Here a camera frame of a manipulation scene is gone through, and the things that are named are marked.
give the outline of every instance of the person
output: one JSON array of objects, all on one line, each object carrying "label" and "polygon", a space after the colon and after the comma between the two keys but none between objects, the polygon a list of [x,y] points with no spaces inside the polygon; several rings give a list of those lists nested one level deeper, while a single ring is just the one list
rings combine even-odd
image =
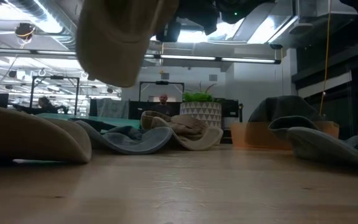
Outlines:
[{"label": "person", "polygon": [[38,99],[38,105],[40,108],[28,108],[25,106],[13,105],[18,111],[24,111],[28,114],[40,114],[40,113],[58,113],[59,109],[63,109],[67,113],[65,106],[54,107],[45,96]]},{"label": "person", "polygon": [[168,96],[166,94],[162,94],[160,96],[160,103],[157,105],[154,105],[151,110],[156,111],[162,114],[165,114],[167,116],[172,116],[172,107],[170,105],[167,105]]}]

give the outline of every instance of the green plant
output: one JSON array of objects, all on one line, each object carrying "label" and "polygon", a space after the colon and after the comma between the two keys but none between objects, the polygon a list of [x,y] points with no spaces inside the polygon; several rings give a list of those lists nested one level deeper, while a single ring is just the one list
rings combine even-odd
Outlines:
[{"label": "green plant", "polygon": [[216,83],[210,85],[205,91],[203,91],[200,82],[199,90],[186,90],[190,91],[190,93],[186,92],[183,95],[184,102],[218,102],[217,99],[215,99],[212,94],[209,93],[209,90],[215,85]]}]

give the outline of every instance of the gray fabric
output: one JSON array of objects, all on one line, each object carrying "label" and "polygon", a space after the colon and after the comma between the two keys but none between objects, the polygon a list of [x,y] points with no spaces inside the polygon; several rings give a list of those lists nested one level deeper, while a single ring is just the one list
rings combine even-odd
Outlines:
[{"label": "gray fabric", "polygon": [[279,118],[270,124],[269,130],[291,143],[295,157],[330,164],[358,164],[358,136],[347,141],[336,139],[301,116]]},{"label": "gray fabric", "polygon": [[302,116],[310,121],[324,121],[324,118],[302,97],[279,96],[262,101],[248,122],[271,122],[283,116]]},{"label": "gray fabric", "polygon": [[166,145],[172,136],[172,129],[167,127],[143,131],[130,126],[113,128],[102,135],[83,121],[75,123],[85,129],[93,144],[127,155],[154,153]]},{"label": "gray fabric", "polygon": [[129,102],[110,98],[96,100],[98,116],[104,118],[128,118]]}]

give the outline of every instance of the white wall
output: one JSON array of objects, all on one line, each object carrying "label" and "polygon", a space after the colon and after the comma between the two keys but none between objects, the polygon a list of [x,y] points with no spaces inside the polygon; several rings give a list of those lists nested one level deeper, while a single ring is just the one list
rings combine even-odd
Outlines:
[{"label": "white wall", "polygon": [[234,63],[226,74],[226,96],[232,100],[239,100],[244,105],[243,121],[247,121],[264,99],[296,94],[291,83],[291,76],[294,73],[295,50],[288,50],[280,65]]},{"label": "white wall", "polygon": [[[213,83],[217,83],[212,87],[210,93],[215,97],[225,97],[225,73],[220,71],[220,68],[191,68],[190,70],[185,67],[148,67],[143,68],[137,78],[136,84],[130,88],[122,89],[122,100],[138,100],[139,99],[139,82],[143,81],[160,81],[160,71],[170,74],[170,82],[183,82],[185,83],[186,90],[199,89],[199,83],[201,81],[202,89],[205,90]],[[218,75],[217,82],[210,82],[209,75]],[[177,101],[181,101],[181,93],[172,85],[162,86],[151,84],[142,92],[141,101],[147,101],[149,96],[159,96],[161,94],[167,94],[169,97],[175,97]]]}]

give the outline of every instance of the orange bin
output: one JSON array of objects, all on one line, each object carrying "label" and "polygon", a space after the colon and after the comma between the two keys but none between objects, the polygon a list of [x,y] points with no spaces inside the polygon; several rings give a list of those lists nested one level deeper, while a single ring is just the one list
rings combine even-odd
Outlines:
[{"label": "orange bin", "polygon": [[[268,129],[270,122],[233,123],[231,139],[236,147],[291,149],[289,142],[276,138]],[[332,121],[316,121],[314,125],[334,138],[339,136],[339,125]]]}]

